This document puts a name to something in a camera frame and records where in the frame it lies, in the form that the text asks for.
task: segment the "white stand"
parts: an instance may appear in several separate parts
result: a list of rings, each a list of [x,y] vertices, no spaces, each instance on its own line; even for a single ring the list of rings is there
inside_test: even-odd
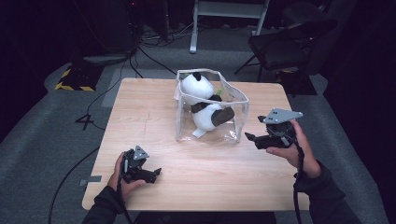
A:
[[[195,0],[190,53],[197,51],[198,15],[259,19],[256,31],[252,32],[253,35],[259,35],[262,30],[262,23],[264,22],[269,1],[266,0],[263,5],[257,5]]]

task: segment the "electrical wire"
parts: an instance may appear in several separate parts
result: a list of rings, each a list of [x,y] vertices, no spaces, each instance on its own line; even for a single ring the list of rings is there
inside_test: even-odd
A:
[[[73,0],[73,3],[76,7],[76,9],[78,10],[79,15],[81,16],[81,18],[84,20],[84,23],[87,25],[88,29],[91,31],[92,36],[96,39],[96,41],[102,46],[103,49],[106,49],[109,52],[113,52],[113,53],[124,53],[125,51],[119,51],[119,49],[121,48],[111,48],[106,46],[100,39],[99,37],[96,35],[96,33],[93,31],[93,29],[91,28],[90,23],[88,22],[87,18],[84,16],[84,14],[81,11],[80,6],[78,5],[78,3]]]
[[[84,58],[84,60],[89,63],[92,66],[95,67],[106,67],[118,63],[122,63],[125,60],[128,60],[128,58],[131,57],[131,53],[125,53],[122,57],[117,58],[117,59],[107,59],[107,60],[101,60],[101,61],[95,61],[91,60],[89,58]]]
[[[138,47],[140,49],[140,51],[142,51],[148,58],[150,58],[152,61],[154,61],[155,63],[161,65],[162,67],[166,68],[169,72],[177,75],[174,71],[172,71],[170,68],[166,67],[165,65],[163,65],[162,63],[159,63],[158,61],[154,60],[153,58],[151,58],[145,51],[142,50],[142,48]]]
[[[192,23],[186,27],[184,27],[183,29],[179,30],[179,31],[174,31],[172,33],[169,33],[167,35],[168,37],[168,41],[165,44],[161,44],[164,40],[159,36],[159,35],[142,35],[142,42],[141,45],[148,47],[148,48],[155,48],[155,47],[165,47],[168,46],[172,43],[174,43],[176,40],[179,40],[183,37],[185,37],[186,35],[191,35],[192,32],[189,32],[187,34],[183,34],[185,31],[189,31],[189,27],[192,26]],[[148,41],[150,40],[157,40],[157,43],[149,43]]]
[[[122,77],[122,69],[123,69],[123,67],[125,66],[126,61],[127,61],[127,60],[125,60],[125,61],[123,62],[122,67],[121,67],[121,69],[120,69],[120,76],[119,76],[119,78],[117,79],[117,81],[113,84],[113,86],[111,86],[107,91],[102,92],[99,96],[97,96],[97,97],[88,105],[86,116],[90,116],[90,108],[91,108],[91,106],[92,106],[99,98],[101,98],[103,95],[105,95],[106,93],[108,93],[109,91],[111,91],[111,90],[117,85],[117,83],[120,82],[121,77]],[[104,128],[101,128],[101,127],[97,126],[94,122],[93,122],[92,124],[93,124],[94,127],[98,128],[98,129],[105,130]]]
[[[296,146],[297,152],[298,152],[298,166],[297,166],[297,176],[296,176],[296,181],[295,184],[298,183],[301,178],[303,177],[303,168],[304,168],[304,151],[298,144],[297,139],[292,138],[291,136],[287,134],[283,134],[283,136],[289,138],[289,140]],[[296,213],[297,217],[297,223],[302,224],[303,222],[301,221],[301,214],[300,214],[300,206],[298,204],[298,192],[297,190],[293,191],[293,201],[294,201],[294,211]]]
[[[131,58],[129,59],[129,65],[131,65],[132,69],[134,69],[134,71],[141,77],[143,78],[143,76],[134,68],[134,66],[131,63]]]
[[[69,177],[69,175],[83,162],[85,161],[88,157],[90,157],[95,151],[97,151],[99,149],[99,147],[95,148],[93,151],[91,151],[90,153],[88,153],[88,155],[86,155],[84,158],[82,158],[78,163],[76,163],[70,170],[69,172],[67,172],[67,174],[64,176],[64,178],[61,181],[61,184],[59,184],[58,188],[55,191],[55,194],[53,195],[52,198],[52,202],[50,204],[49,207],[49,219],[48,219],[48,223],[51,224],[52,221],[52,208],[53,205],[55,204],[55,200],[56,200],[56,196],[58,195],[59,190],[61,189],[62,185],[64,184],[64,181],[67,179],[67,177]]]
[[[120,165],[119,179],[117,181],[117,194],[119,195],[119,203],[120,203],[120,206],[122,207],[123,214],[125,215],[125,218],[128,221],[128,223],[132,224],[133,222],[131,220],[131,217],[128,214],[128,211],[126,210],[125,203],[122,199],[121,180],[123,179],[123,172],[122,172],[123,170],[124,170],[124,162],[122,162]]]

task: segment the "panda ear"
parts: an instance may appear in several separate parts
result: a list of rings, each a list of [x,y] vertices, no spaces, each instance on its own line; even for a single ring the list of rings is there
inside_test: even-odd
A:
[[[194,72],[194,73],[192,73],[192,75],[195,77],[195,79],[197,79],[197,81],[201,81],[201,73]]]

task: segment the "chair leg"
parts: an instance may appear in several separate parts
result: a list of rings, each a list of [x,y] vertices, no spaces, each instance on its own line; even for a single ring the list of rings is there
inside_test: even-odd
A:
[[[242,66],[240,66],[240,67],[238,68],[238,70],[236,70],[236,72],[234,72],[234,74],[235,74],[235,75],[238,74],[238,72],[241,71],[242,68],[244,68],[245,66],[247,66],[247,65],[248,65],[251,61],[253,61],[253,59],[255,59],[255,58],[256,58],[255,55],[253,55],[251,58],[249,58]]]
[[[259,75],[257,76],[257,82],[260,82],[262,79],[262,66],[260,65]]]
[[[300,70],[298,71],[298,81],[297,81],[297,83],[294,85],[294,90],[293,90],[293,94],[292,94],[292,97],[293,98],[295,98],[296,97],[296,94],[297,94],[297,91],[300,89],[300,87],[301,87],[301,84],[303,84],[303,82],[304,82],[304,80],[306,79],[306,78],[308,78],[308,76],[306,76],[304,73],[302,73]]]

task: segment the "black and white toy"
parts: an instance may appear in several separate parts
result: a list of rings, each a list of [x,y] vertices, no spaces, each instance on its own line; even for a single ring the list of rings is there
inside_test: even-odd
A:
[[[232,108],[222,108],[219,104],[210,104],[200,100],[222,101],[219,95],[214,94],[212,83],[199,72],[186,76],[181,81],[180,88],[186,94],[196,97],[196,99],[186,99],[187,104],[191,106],[192,119],[197,126],[192,133],[195,137],[200,138],[206,132],[214,130],[220,124],[233,118]]]

